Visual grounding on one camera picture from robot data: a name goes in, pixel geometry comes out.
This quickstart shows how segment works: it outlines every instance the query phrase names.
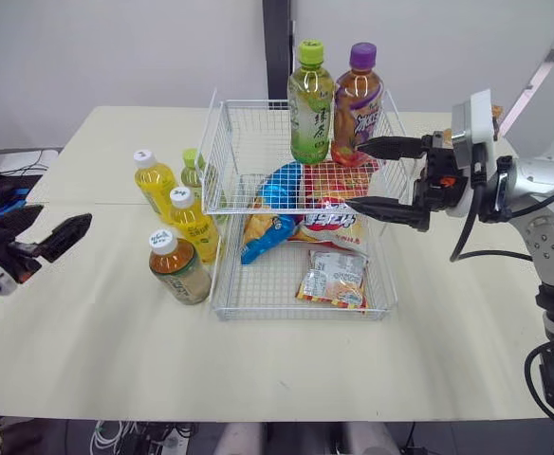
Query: chip bag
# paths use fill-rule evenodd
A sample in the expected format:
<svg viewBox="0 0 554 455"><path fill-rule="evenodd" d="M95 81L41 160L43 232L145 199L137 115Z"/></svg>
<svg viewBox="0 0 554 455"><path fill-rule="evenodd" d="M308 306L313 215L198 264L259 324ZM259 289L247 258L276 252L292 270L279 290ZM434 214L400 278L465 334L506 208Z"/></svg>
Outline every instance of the chip bag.
<svg viewBox="0 0 554 455"><path fill-rule="evenodd" d="M339 308L366 308L363 276L366 259L360 254L311 251L311 266L297 299L328 302Z"/></svg>
<svg viewBox="0 0 554 455"><path fill-rule="evenodd" d="M341 209L344 200L365 196L370 180L379 169L376 160L357 168L332 161L304 166L305 207L308 209ZM356 213L310 213L299 216L299 228L288 240L310 242L365 254L366 241L361 215Z"/></svg>
<svg viewBox="0 0 554 455"><path fill-rule="evenodd" d="M275 171L261 186L254 209L295 209L299 198L302 165L292 162ZM297 216L253 214L246 220L241 264L251 264L258 256L279 245L296 229Z"/></svg>

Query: yellow bottle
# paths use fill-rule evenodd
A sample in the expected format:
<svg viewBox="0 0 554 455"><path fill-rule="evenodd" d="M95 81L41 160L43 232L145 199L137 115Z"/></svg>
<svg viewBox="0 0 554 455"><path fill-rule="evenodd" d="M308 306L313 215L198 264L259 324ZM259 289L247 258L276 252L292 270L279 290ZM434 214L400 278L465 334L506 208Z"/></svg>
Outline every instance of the yellow bottle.
<svg viewBox="0 0 554 455"><path fill-rule="evenodd" d="M201 203L194 199L190 188L176 187L170 192L172 210L170 222L182 236L194 245L201 261L212 263L218 248L218 230L211 216L204 215Z"/></svg>
<svg viewBox="0 0 554 455"><path fill-rule="evenodd" d="M161 221L170 223L172 201L170 191L177 185L174 173L165 164L157 163L150 150L138 150L134 153L134 162L138 166L134 180Z"/></svg>

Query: purple bottle cap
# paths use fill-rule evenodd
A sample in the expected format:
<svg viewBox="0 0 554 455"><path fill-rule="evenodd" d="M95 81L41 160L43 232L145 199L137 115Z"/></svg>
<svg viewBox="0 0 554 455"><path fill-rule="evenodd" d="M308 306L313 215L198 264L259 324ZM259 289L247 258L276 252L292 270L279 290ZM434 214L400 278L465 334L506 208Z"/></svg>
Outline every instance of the purple bottle cap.
<svg viewBox="0 0 554 455"><path fill-rule="evenodd" d="M351 47L351 67L371 69L376 64L376 46L372 43L357 43Z"/></svg>

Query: white wire basket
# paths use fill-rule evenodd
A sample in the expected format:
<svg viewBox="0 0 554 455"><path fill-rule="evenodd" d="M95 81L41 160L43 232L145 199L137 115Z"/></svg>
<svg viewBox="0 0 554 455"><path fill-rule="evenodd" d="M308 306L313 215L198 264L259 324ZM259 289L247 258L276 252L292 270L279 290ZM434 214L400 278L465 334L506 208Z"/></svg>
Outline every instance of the white wire basket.
<svg viewBox="0 0 554 455"><path fill-rule="evenodd" d="M221 251L213 273L211 303L216 314L221 319L382 319L397 304L396 288L380 243L386 226L383 223L363 217L368 244L364 276L367 307L364 309L296 299L301 280L310 267L309 250L321 249L320 246L284 242L252 264L241 265L244 225L252 214L355 212L345 204L329 208L309 206L302 196L287 207L274 204L274 200L270 209L254 206L254 198L267 178L293 161L287 101L226 100L214 104L214 100L215 93L196 167L202 175L203 210L231 215L222 229ZM388 92L382 99L373 133L376 136L405 136ZM205 169L199 167L201 155L206 161ZM369 187L364 184L363 191L408 203L410 176L406 170L409 167L402 161L373 164L378 164L378 170L376 165L355 168L358 173L367 172L365 177L370 183ZM316 178L317 169L313 171ZM303 166L300 195L305 194L305 172L311 170ZM334 173L319 175L319 178L342 181L342 176Z"/></svg>
<svg viewBox="0 0 554 455"><path fill-rule="evenodd" d="M339 308L330 303L296 299L310 267L309 250L320 246L285 242L241 265L244 214L232 215L221 245L220 263L214 270L211 303L227 319L382 319L396 304L397 292L380 244L381 223L365 219L368 264L365 271L367 307Z"/></svg>
<svg viewBox="0 0 554 455"><path fill-rule="evenodd" d="M202 174L203 210L210 214L223 213L354 213L345 204L329 208L308 204L304 197L305 173L300 179L300 197L292 203L275 201L272 207L253 207L252 202L263 183L282 166L293 161L290 151L290 123L286 100L226 100L212 105L197 156L197 170ZM382 98L382 109L373 137L405 136L393 99L388 91ZM199 156L206 160L205 170L199 169ZM406 199L409 174L402 161L380 161L355 168L358 177L379 181L379 194ZM342 181L333 171L314 171L323 182ZM350 188L330 191L332 197L347 199ZM365 195L357 192L356 196Z"/></svg>

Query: plastic bottle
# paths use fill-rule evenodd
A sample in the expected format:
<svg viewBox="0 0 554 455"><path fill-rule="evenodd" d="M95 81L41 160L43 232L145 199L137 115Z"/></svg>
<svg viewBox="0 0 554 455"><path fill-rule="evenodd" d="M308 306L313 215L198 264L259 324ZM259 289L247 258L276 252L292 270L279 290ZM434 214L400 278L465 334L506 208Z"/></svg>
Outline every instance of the plastic bottle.
<svg viewBox="0 0 554 455"><path fill-rule="evenodd" d="M360 166L370 157L356 148L372 136L381 109L382 81L372 71L376 46L353 45L349 63L351 70L336 81L332 159L344 166Z"/></svg>
<svg viewBox="0 0 554 455"><path fill-rule="evenodd" d="M159 229L151 234L149 243L153 249L148 261L151 271L178 300L194 305L210 295L212 279L190 242Z"/></svg>
<svg viewBox="0 0 554 455"><path fill-rule="evenodd" d="M197 149L186 149L182 151L182 159L184 160L184 168L180 174L182 185L191 189L196 201L201 200L201 179L197 175L197 170L194 168L194 160L197 157ZM205 160L203 156L199 157L199 167L205 168Z"/></svg>
<svg viewBox="0 0 554 455"><path fill-rule="evenodd" d="M150 150L135 152L134 162L138 166L134 175L136 184L161 220L169 223L172 209L170 191L177 185L174 173L165 164L157 163Z"/></svg>
<svg viewBox="0 0 554 455"><path fill-rule="evenodd" d="M185 187L190 188L193 191L194 199L195 201L201 202L201 191L202 191L202 185L201 185L201 179L199 178L199 175L197 175L197 170L194 167L194 161L197 156L197 149L186 149L182 151L182 159L184 160L184 169L182 170L182 173L180 174L180 179L182 180L182 185ZM201 169L205 169L205 160L203 159L203 155L199 157L199 167ZM220 192L220 205L226 206L227 205L227 198L224 195L224 192ZM224 222L229 215L215 215L215 220L218 223Z"/></svg>
<svg viewBox="0 0 554 455"><path fill-rule="evenodd" d="M170 222L186 240L191 242L201 261L211 263L216 258L218 230L213 219L203 214L201 204L195 201L193 192L186 187L176 187L170 192L172 210Z"/></svg>
<svg viewBox="0 0 554 455"><path fill-rule="evenodd" d="M291 152L304 164L321 163L329 149L334 82L322 67L323 44L305 40L298 46L301 67L287 81Z"/></svg>

